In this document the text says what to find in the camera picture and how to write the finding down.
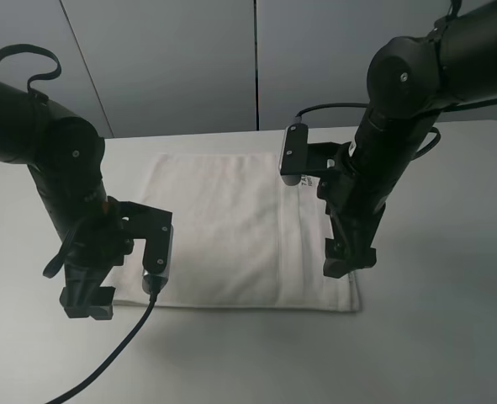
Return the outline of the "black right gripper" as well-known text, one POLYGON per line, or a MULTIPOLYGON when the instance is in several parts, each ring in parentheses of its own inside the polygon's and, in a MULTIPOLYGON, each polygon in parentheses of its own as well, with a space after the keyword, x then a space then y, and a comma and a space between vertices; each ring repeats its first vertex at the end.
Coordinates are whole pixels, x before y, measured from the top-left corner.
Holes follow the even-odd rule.
POLYGON ((348 145, 332 142, 308 145, 308 174, 320 182, 316 195, 325 201, 332 238, 325 239, 323 275, 342 278, 353 269, 377 263, 373 239, 384 209, 374 211, 374 189, 352 166, 348 145))

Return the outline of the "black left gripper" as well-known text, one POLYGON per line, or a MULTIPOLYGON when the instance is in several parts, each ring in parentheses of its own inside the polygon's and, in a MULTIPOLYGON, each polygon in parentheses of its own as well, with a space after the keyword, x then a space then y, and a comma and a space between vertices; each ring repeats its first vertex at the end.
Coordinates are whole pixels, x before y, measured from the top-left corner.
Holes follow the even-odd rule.
POLYGON ((114 287, 101 283, 113 267, 124 264, 136 240, 145 242, 170 225, 170 211, 109 197, 98 213, 78 229, 70 247, 65 264, 66 287, 59 299, 67 317, 111 320, 114 287), (79 304, 73 295, 93 295, 90 306, 79 304))

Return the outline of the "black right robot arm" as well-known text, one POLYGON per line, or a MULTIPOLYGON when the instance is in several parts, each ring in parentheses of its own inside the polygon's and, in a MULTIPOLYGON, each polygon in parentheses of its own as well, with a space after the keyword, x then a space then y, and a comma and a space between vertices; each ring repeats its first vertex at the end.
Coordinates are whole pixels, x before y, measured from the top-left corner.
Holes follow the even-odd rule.
POLYGON ((323 273, 339 279, 376 263, 386 201, 438 117, 497 105, 497 1, 439 19, 425 37, 397 37, 373 57, 368 107, 353 139, 309 146, 332 238, 323 273))

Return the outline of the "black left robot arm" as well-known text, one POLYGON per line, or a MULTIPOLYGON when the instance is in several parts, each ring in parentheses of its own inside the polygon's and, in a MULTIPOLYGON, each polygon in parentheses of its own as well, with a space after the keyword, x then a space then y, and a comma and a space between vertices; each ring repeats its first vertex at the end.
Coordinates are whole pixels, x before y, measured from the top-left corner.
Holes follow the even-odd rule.
POLYGON ((43 275, 63 273, 60 303, 70 318, 109 320, 115 288, 103 285, 135 241, 145 243, 142 288, 152 302, 169 277, 172 213, 109 196, 105 140, 85 119, 45 95, 0 82, 0 162, 25 165, 61 239, 43 275))

